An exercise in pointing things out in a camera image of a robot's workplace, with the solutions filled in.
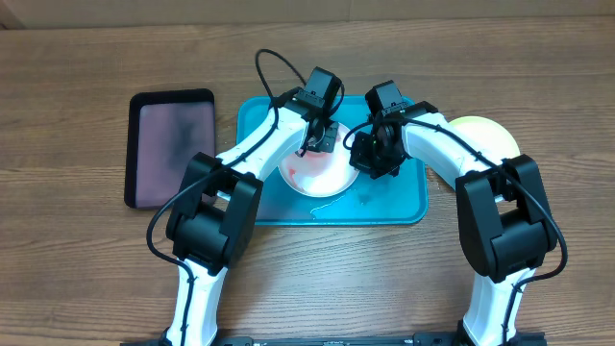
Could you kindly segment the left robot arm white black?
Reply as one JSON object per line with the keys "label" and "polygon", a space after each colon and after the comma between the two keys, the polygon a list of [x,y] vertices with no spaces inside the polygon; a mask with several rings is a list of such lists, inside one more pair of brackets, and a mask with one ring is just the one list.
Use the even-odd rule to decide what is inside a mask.
{"label": "left robot arm white black", "polygon": [[296,87],[271,100],[261,124],[232,149],[189,162],[179,192],[162,207],[180,270],[176,310],[163,345],[210,345],[228,269],[255,227],[263,183],[289,155],[319,146],[332,125],[337,87]]}

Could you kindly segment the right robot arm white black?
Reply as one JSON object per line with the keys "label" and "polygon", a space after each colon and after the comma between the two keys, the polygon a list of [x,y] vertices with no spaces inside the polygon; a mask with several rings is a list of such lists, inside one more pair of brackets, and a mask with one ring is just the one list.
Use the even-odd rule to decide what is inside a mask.
{"label": "right robot arm white black", "polygon": [[563,243],[536,162],[485,147],[427,103],[372,107],[343,139],[351,166],[377,179],[406,159],[430,166],[455,190],[459,241],[475,272],[470,307],[454,345],[544,345],[520,334],[515,319],[536,269]]}

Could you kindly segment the yellow plate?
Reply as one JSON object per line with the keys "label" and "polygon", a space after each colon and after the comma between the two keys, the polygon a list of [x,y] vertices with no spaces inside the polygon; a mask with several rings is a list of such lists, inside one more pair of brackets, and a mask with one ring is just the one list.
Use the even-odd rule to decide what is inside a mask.
{"label": "yellow plate", "polygon": [[512,159],[521,155],[520,148],[512,134],[494,120],[469,115],[459,117],[450,124],[501,159]]}

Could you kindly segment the white plate with red stain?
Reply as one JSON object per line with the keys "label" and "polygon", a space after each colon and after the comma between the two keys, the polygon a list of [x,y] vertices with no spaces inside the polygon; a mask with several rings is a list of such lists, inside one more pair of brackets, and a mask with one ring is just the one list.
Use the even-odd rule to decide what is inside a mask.
{"label": "white plate with red stain", "polygon": [[349,132],[348,127],[339,125],[329,160],[306,161],[296,154],[287,156],[279,165],[286,183],[297,192],[316,198],[331,197],[350,187],[358,170],[350,165],[351,152],[343,146],[343,139]]}

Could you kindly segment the pink round sponge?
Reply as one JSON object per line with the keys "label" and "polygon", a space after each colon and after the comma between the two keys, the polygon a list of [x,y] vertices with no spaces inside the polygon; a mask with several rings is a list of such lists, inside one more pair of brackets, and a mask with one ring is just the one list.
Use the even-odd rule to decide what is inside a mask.
{"label": "pink round sponge", "polygon": [[306,161],[324,161],[324,160],[329,160],[331,156],[332,154],[328,152],[324,152],[324,151],[314,152],[314,151],[307,150],[305,154],[303,155],[303,159]]}

